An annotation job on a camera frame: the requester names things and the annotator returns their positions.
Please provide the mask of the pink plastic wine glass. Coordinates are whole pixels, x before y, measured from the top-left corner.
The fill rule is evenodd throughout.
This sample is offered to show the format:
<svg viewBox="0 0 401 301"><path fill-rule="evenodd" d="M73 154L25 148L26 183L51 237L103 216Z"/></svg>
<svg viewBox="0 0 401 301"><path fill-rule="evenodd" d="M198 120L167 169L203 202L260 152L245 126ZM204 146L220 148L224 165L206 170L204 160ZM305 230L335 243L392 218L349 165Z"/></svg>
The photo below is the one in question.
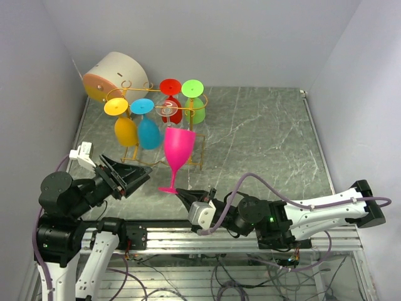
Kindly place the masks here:
<svg viewBox="0 0 401 301"><path fill-rule="evenodd" d="M195 145L195 132L191 130L168 127L165 131L164 154L171 169L169 187L159 187L159 191L177 194L175 178L178 170L188 161Z"/></svg>

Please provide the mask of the clear wine glass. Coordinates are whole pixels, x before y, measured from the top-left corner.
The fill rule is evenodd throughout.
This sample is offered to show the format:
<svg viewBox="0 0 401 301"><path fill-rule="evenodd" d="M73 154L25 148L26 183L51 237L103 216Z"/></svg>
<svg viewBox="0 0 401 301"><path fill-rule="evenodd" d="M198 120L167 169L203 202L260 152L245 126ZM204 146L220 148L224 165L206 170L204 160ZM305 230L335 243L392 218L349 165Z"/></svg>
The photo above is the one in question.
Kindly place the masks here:
<svg viewBox="0 0 401 301"><path fill-rule="evenodd" d="M177 100L164 100L155 106L155 110L166 126L178 125L182 121L181 105Z"/></svg>

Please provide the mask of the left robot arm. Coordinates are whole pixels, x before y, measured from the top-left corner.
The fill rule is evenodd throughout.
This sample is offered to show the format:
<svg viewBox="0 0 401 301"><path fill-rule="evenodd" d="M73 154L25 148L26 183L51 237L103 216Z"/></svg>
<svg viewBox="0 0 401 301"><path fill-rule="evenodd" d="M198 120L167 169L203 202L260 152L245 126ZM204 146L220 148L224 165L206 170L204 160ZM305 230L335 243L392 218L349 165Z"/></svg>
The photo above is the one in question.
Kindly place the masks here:
<svg viewBox="0 0 401 301"><path fill-rule="evenodd" d="M34 260L42 281L43 300L97 300L115 250L144 250L147 230L136 222L81 217L108 197L129 197L150 178L151 168L101 155L90 163L94 177L73 179L65 171L46 176L39 204L44 213L33 231Z"/></svg>

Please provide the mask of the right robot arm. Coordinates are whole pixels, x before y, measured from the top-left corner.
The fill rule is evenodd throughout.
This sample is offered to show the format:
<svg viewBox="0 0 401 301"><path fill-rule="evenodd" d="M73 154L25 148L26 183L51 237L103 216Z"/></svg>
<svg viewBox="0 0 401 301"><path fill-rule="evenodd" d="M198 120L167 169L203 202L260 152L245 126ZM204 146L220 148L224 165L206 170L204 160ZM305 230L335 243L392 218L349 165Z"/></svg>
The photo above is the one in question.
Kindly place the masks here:
<svg viewBox="0 0 401 301"><path fill-rule="evenodd" d="M311 248L311 237L319 232L348 224L371 228L386 222L366 180L356 181L342 193L293 203L242 193L238 205L233 206L227 198L216 199L215 189L176 191L188 210L194 233L215 225L233 238L255 232L260 249Z"/></svg>

